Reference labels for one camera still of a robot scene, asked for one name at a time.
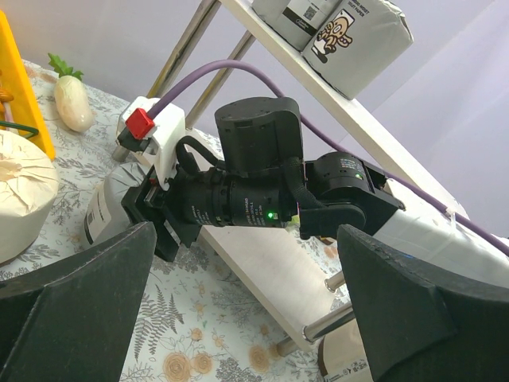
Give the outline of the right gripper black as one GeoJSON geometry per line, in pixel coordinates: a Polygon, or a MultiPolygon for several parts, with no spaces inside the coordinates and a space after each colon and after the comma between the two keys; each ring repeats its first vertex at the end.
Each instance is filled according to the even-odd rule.
{"type": "Polygon", "coordinates": [[[175,260],[179,248],[190,248],[198,240],[202,225],[184,217],[183,197],[176,186],[165,191],[152,166],[138,186],[130,187],[121,206],[132,224],[151,222],[156,229],[155,255],[166,262],[175,260]]]}

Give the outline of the grey roll with QR label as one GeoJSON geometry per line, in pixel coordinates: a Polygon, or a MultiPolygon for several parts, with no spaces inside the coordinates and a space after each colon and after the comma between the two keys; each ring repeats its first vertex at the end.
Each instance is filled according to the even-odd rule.
{"type": "Polygon", "coordinates": [[[254,0],[253,11],[298,52],[327,21],[338,0],[254,0]]]}

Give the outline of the grey roll with cartoon label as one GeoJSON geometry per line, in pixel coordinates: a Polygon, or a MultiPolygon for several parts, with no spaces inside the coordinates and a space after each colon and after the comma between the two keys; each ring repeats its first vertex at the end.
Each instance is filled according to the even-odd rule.
{"type": "Polygon", "coordinates": [[[342,1],[302,52],[309,66],[352,100],[414,42],[390,1],[342,1]]]}

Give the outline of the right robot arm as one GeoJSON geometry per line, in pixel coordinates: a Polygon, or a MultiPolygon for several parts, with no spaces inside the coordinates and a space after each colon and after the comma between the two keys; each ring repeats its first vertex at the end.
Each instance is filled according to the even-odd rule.
{"type": "Polygon", "coordinates": [[[479,233],[455,210],[386,171],[339,150],[303,158],[301,114],[287,97],[254,97],[215,115],[222,155],[185,132],[172,104],[137,98],[120,116],[117,139],[156,151],[153,165],[121,204],[131,223],[152,222],[156,255],[175,259],[204,226],[285,228],[333,238],[348,224],[413,257],[499,287],[508,284],[508,242],[479,233]]]}

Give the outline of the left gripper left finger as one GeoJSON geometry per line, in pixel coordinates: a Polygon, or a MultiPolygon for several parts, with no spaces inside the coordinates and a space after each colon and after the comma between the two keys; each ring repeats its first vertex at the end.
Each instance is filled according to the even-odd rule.
{"type": "Polygon", "coordinates": [[[153,224],[1,283],[3,381],[118,381],[150,273],[153,224]]]}

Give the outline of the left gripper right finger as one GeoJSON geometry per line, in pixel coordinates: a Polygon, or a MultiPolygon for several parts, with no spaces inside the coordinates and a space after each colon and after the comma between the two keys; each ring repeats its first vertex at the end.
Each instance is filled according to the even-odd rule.
{"type": "Polygon", "coordinates": [[[350,225],[344,277],[375,381],[506,381],[508,289],[455,274],[350,225]]]}

